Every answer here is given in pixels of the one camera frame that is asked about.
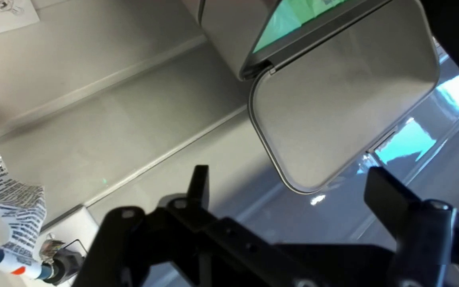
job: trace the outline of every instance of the metal panel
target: metal panel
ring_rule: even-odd
[[[279,0],[206,0],[201,25],[234,74],[260,39]]]
[[[206,132],[245,95],[215,51],[202,46],[0,138],[0,153],[16,178],[46,186],[51,220]]]
[[[202,43],[178,1],[35,3],[41,22],[0,35],[0,135]]]
[[[188,12],[198,20],[202,0],[182,0]]]
[[[250,113],[287,184],[314,192],[384,135],[437,78],[421,4],[395,0],[265,73]]]

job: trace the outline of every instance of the black mount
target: black mount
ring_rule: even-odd
[[[231,218],[207,210],[209,167],[196,165],[185,196],[145,215],[140,207],[107,213],[75,285],[142,285],[150,266],[170,261],[191,285],[443,285],[459,264],[459,213],[421,200],[384,169],[368,173],[365,202],[400,242],[378,245],[271,245]]]

